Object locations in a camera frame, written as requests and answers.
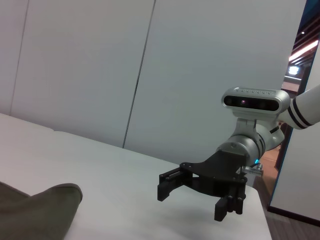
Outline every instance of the fabric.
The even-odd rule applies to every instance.
[[[0,182],[0,240],[62,240],[82,200],[66,183],[29,196]]]

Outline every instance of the white robot arm segment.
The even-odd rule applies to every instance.
[[[292,99],[278,119],[295,129],[305,129],[320,122],[320,85]]]

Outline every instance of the wooden floor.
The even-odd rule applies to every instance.
[[[272,240],[320,240],[320,227],[267,211],[271,195],[261,177],[255,178],[253,187],[259,193]]]
[[[259,161],[263,165],[262,179],[270,195],[274,190],[278,175],[278,170],[275,168],[275,165],[279,154],[279,149],[280,147],[277,147],[265,152]]]

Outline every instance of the white wall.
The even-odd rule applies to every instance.
[[[0,113],[10,114],[28,0],[0,1]]]
[[[280,89],[304,0],[159,0],[125,148],[202,162],[234,131],[233,86]]]
[[[153,5],[30,0],[12,116],[122,147]]]
[[[320,84],[318,48],[306,85]],[[294,129],[285,154],[271,206],[320,220],[320,123]]]

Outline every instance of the silver metal joint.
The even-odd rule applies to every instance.
[[[256,176],[259,176],[259,177],[262,177],[263,174],[264,174],[264,171],[262,171],[261,169],[257,169],[257,168],[252,168],[252,167],[249,167],[249,166],[243,166],[241,168],[241,171],[243,173],[246,173],[246,174],[254,174]]]

